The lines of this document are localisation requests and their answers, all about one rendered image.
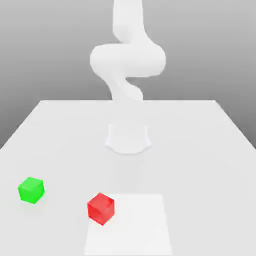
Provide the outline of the small red cube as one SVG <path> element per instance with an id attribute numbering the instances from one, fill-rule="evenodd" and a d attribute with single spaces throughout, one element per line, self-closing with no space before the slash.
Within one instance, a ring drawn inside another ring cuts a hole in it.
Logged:
<path id="1" fill-rule="evenodd" d="M 100 192 L 87 203 L 87 211 L 90 219 L 103 226 L 115 214 L 115 201 Z"/>

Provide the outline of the small green cube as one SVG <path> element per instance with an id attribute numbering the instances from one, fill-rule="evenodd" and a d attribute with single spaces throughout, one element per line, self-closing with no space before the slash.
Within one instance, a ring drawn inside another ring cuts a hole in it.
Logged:
<path id="1" fill-rule="evenodd" d="M 27 177 L 19 186 L 20 199 L 30 204 L 36 204 L 45 192 L 42 179 Z"/>

